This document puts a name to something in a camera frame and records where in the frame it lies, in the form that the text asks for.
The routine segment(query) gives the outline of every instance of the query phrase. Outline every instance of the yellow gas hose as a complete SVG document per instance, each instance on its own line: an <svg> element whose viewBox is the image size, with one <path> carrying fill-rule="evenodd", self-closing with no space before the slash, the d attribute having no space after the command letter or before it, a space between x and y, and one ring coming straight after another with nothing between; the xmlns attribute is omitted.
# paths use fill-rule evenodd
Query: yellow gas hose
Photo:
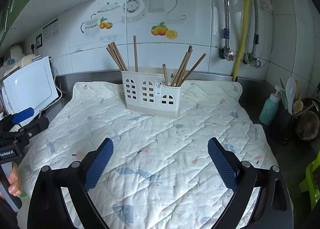
<svg viewBox="0 0 320 229"><path fill-rule="evenodd" d="M243 9L243 18L242 18L242 34L241 34L241 41L238 51L238 56L236 58L235 67L232 73L232 80L235 81L238 75L240 62L242 59L242 53L245 46L246 36L247 36L247 25L248 25L248 14L249 14L249 5L250 0L245 0L244 2L244 9Z"/></svg>

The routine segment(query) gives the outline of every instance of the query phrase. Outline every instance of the silver screw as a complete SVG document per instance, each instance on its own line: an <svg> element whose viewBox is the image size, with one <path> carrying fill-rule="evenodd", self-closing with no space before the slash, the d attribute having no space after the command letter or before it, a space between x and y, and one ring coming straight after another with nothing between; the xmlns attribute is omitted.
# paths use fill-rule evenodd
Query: silver screw
<svg viewBox="0 0 320 229"><path fill-rule="evenodd" d="M79 166L80 166L80 162L79 161L72 162L72 164L71 164L71 167L73 167L73 168L77 168Z"/></svg>
<svg viewBox="0 0 320 229"><path fill-rule="evenodd" d="M246 168L248 168L248 167L251 166L250 162L247 161L247 160L244 160L244 161L242 161L241 163L242 163L242 166L244 166L244 167L246 167Z"/></svg>
<svg viewBox="0 0 320 229"><path fill-rule="evenodd" d="M42 172L46 172L46 171L48 171L48 169L49 169L48 166L44 166L44 167L41 168L41 171L42 171Z"/></svg>
<svg viewBox="0 0 320 229"><path fill-rule="evenodd" d="M272 169L273 169L274 172L279 172L280 171L278 166L273 166Z"/></svg>

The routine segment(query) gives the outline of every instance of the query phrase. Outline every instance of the flexible water hose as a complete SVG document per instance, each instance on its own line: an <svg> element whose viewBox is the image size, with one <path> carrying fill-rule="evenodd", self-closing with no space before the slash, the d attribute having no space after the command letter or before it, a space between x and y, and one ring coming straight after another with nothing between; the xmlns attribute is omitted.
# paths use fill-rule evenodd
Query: flexible water hose
<svg viewBox="0 0 320 229"><path fill-rule="evenodd" d="M223 3L224 3L225 32L226 31L228 32L228 33L224 33L225 47L229 47L229 7L228 7L228 0L223 0Z"/></svg>
<svg viewBox="0 0 320 229"><path fill-rule="evenodd" d="M254 38L253 38L253 45L252 45L252 53L256 53L257 43L259 42L258 36L258 28L259 28L259 15L258 15L258 4L257 0L253 0L254 5Z"/></svg>
<svg viewBox="0 0 320 229"><path fill-rule="evenodd" d="M240 41L238 56L237 56L236 62L235 62L235 67L234 67L233 73L232 73L232 80L233 81L236 80L236 77L238 75L239 66L240 66L240 62L242 59L242 53L243 53L244 46L245 46L247 26L248 26L249 5L250 5L250 0L245 0L244 9L243 9L243 17L242 17L241 41Z"/></svg>

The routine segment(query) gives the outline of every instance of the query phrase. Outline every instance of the quilted mat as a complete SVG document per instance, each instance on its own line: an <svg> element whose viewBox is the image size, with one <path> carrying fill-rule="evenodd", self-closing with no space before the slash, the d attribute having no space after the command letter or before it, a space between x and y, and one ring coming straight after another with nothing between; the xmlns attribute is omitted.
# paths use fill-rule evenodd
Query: quilted mat
<svg viewBox="0 0 320 229"><path fill-rule="evenodd" d="M31 196L42 166L65 168L109 137L114 154L89 196L110 228L211 228L232 191L209 157L210 138L257 168L277 164L262 126L239 105L241 92L235 82L186 81L179 116L167 118L126 109L122 85L78 82L20 164L23 188ZM63 192L74 225L83 228ZM255 189L238 228L257 196Z"/></svg>

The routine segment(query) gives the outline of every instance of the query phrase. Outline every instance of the human hand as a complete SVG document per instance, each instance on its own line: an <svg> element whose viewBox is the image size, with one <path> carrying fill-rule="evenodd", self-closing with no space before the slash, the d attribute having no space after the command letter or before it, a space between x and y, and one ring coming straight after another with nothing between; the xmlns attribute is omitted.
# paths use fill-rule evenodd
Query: human hand
<svg viewBox="0 0 320 229"><path fill-rule="evenodd" d="M10 183L9 186L9 193L14 196L21 195L22 186L21 186L21 179L18 173L18 166L15 162L12 162L12 171L9 174L8 182Z"/></svg>

